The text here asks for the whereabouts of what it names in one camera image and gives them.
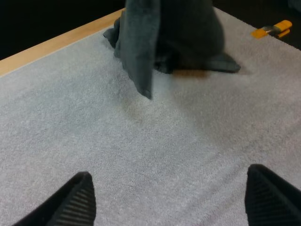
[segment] dark gray cloth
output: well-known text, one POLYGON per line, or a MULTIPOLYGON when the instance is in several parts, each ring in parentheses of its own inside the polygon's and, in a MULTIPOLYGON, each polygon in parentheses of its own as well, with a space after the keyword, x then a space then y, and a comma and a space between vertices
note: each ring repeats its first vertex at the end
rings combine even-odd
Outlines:
POLYGON ((223 53, 224 35, 211 0, 127 0, 104 36, 142 95, 151 99, 152 69, 237 72, 223 53))

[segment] wooden table edge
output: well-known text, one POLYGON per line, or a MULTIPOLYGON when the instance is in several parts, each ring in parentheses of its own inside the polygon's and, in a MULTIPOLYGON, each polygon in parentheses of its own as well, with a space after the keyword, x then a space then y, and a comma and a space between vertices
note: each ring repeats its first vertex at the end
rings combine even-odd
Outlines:
POLYGON ((124 9, 0 60, 0 77, 114 24, 124 9))

